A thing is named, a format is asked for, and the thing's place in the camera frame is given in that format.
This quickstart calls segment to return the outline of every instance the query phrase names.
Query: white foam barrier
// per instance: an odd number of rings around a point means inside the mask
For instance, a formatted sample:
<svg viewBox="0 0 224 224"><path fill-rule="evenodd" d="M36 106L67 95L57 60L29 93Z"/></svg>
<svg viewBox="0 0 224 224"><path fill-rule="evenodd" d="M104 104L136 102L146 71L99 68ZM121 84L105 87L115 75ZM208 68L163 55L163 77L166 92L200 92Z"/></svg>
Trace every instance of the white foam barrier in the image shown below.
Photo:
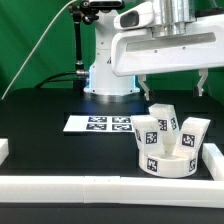
<svg viewBox="0 0 224 224"><path fill-rule="evenodd" d="M0 203L119 203L224 208L224 181L1 176Z"/></svg>
<svg viewBox="0 0 224 224"><path fill-rule="evenodd" d="M120 177L91 176L84 181L84 203L119 202Z"/></svg>
<svg viewBox="0 0 224 224"><path fill-rule="evenodd" d="M5 161L8 155L8 139L2 138L0 139L0 165Z"/></svg>
<svg viewBox="0 0 224 224"><path fill-rule="evenodd" d="M224 181L224 156L215 144L204 144L202 159L216 181Z"/></svg>
<svg viewBox="0 0 224 224"><path fill-rule="evenodd" d="M83 203L84 177L1 176L2 203Z"/></svg>

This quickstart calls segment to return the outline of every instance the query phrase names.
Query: black tabletop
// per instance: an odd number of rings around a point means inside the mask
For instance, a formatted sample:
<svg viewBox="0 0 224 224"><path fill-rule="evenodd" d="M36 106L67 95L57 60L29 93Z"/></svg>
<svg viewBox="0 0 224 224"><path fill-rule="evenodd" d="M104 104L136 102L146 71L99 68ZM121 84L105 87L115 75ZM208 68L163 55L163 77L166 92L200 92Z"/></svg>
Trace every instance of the black tabletop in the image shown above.
<svg viewBox="0 0 224 224"><path fill-rule="evenodd" d="M138 166L133 133L73 133L63 128L70 115L131 116L148 114L154 103L172 104L179 126L188 117L211 119L204 142L223 150L224 106L190 91L157 91L154 100L104 103L69 89L21 89L0 103L0 137L9 140L9 156L0 175L111 175L148 177ZM199 156L189 179L211 176ZM115 204L1 204L1 223L221 223L222 209Z"/></svg>

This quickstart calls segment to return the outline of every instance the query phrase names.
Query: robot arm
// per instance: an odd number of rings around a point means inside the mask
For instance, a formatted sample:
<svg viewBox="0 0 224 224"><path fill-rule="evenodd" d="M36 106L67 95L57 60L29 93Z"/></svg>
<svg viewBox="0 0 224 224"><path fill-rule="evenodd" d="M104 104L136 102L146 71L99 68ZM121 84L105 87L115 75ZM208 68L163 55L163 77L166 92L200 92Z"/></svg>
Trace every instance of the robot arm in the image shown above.
<svg viewBox="0 0 224 224"><path fill-rule="evenodd" d="M195 18L191 0L151 0L143 4L114 20L114 26L122 30L112 41L115 75L195 69L201 74L202 70L224 66L223 14ZM134 17L132 14L139 17L139 23L132 19L126 25L123 20Z"/></svg>

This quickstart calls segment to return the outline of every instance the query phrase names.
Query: printed marker sheet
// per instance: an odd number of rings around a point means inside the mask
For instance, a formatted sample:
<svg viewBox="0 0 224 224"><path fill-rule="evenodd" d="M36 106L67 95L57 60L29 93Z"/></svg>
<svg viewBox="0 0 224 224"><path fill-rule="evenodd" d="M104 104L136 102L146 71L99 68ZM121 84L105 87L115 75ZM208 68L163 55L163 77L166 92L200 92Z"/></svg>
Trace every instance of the printed marker sheet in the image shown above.
<svg viewBox="0 0 224 224"><path fill-rule="evenodd" d="M70 116L64 132L134 132L130 117Z"/></svg>

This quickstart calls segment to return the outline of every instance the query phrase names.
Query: green screen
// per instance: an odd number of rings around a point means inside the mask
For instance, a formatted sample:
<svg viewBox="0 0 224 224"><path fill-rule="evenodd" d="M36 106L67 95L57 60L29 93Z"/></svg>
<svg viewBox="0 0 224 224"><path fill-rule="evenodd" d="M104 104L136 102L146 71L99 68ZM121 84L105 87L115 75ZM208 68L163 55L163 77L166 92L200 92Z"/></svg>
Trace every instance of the green screen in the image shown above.
<svg viewBox="0 0 224 224"><path fill-rule="evenodd" d="M219 6L224 1L216 0ZM58 11L68 0L0 0L0 94L2 95L38 39ZM209 0L195 0L196 9L211 8ZM85 68L95 57L94 25L81 25L82 49ZM65 10L50 29L45 39L16 80L11 91L30 88L45 78L61 72L75 70L75 41L73 21ZM223 68L209 70L205 90L224 104L222 92ZM150 88L164 90L193 90L199 76L197 71L149 75ZM44 87L71 88L72 84L47 84Z"/></svg>

